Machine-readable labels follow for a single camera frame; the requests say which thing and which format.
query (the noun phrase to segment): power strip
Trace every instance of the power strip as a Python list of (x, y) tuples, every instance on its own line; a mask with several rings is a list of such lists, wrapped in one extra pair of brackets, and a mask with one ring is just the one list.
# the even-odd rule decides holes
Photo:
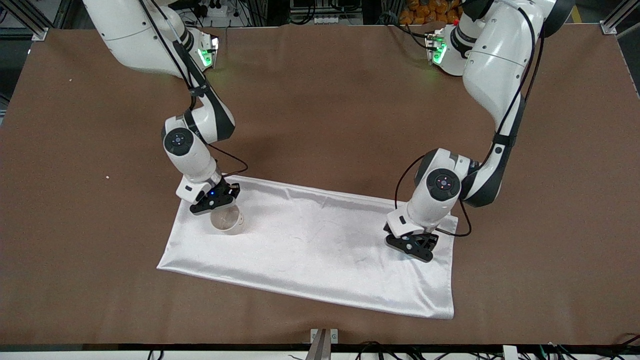
[(229, 10), (229, 7), (227, 5), (222, 5), (222, 7), (220, 9), (209, 9), (209, 11), (207, 12), (207, 16), (210, 17), (227, 17), (227, 12)]
[(318, 24), (337, 24), (338, 22), (340, 22), (340, 18), (337, 17), (337, 16), (321, 15), (321, 16), (314, 17), (314, 24), (316, 24), (316, 25), (318, 25)]

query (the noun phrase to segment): circular joint cap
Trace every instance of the circular joint cap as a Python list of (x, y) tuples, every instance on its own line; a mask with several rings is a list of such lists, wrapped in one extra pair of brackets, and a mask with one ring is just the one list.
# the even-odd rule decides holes
[(164, 148), (173, 155), (182, 156), (191, 150), (193, 134), (189, 129), (178, 127), (164, 136)]
[(460, 193), (460, 179), (451, 170), (437, 168), (427, 176), (427, 189), (432, 198), (438, 201), (449, 200)]

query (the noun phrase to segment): metal bracket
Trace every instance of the metal bracket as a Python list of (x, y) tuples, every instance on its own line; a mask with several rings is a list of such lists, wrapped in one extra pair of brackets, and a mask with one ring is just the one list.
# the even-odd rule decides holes
[(622, 0), (622, 2), (616, 6), (616, 8), (607, 15), (604, 20), (600, 21), (600, 29), (602, 30), (602, 33), (605, 35), (617, 34), (616, 26), (620, 25), (622, 20), (632, 13), (638, 5), (640, 5), (640, 1), (638, 0)]
[(337, 341), (337, 329), (331, 329), (331, 331), (327, 329), (312, 329), (311, 338), (313, 339), (313, 343), (311, 343), (311, 348), (309, 348), (309, 352), (307, 353), (305, 360), (331, 360), (331, 344), (333, 342), (334, 331), (335, 340)]
[(600, 30), (602, 30), (602, 34), (604, 34), (604, 35), (615, 35), (615, 34), (618, 33), (616, 31), (616, 28), (608, 28), (604, 24), (604, 20), (600, 20)]
[[(311, 342), (314, 342), (314, 339), (316, 338), (316, 334), (318, 333), (318, 329), (311, 329)], [(338, 329), (331, 329), (330, 331), (330, 335), (331, 335), (331, 343), (332, 344), (337, 344), (338, 343)]]
[(47, 34), (49, 33), (49, 28), (44, 28), (44, 31), (38, 35), (37, 33), (33, 33), (31, 36), (31, 41), (44, 41), (47, 38)]

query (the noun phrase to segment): green led light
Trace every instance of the green led light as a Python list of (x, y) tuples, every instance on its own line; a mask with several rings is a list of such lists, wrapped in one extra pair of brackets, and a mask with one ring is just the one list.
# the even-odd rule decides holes
[(442, 44), (438, 50), (433, 54), (433, 62), (436, 64), (440, 64), (442, 62), (442, 58), (444, 57), (444, 53), (447, 51), (447, 44)]
[(211, 65), (211, 63), (212, 63), (211, 57), (210, 57), (210, 56), (207, 56), (208, 54), (209, 54), (209, 53), (207, 53), (207, 52), (206, 52), (206, 51), (204, 51), (204, 50), (200, 50), (200, 51), (198, 52), (198, 55), (200, 55), (200, 59), (202, 60), (202, 63), (203, 63), (205, 66), (209, 66), (209, 65)]

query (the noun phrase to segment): orange object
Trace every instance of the orange object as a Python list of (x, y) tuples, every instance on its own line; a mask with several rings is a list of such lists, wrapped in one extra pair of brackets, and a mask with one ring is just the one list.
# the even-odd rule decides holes
[(456, 21), (459, 21), (458, 12), (456, 10), (449, 10), (447, 12), (447, 23), (453, 24)]
[(415, 15), (417, 17), (427, 17), (431, 11), (427, 5), (420, 5), (418, 9), (415, 11)]
[(409, 10), (403, 10), (400, 13), (400, 24), (402, 25), (411, 25), (413, 24), (413, 12)]
[(446, 0), (429, 0), (429, 10), (431, 12), (445, 14), (449, 10), (449, 2)]
[(406, 5), (409, 10), (415, 11), (420, 6), (420, 0), (407, 0)]

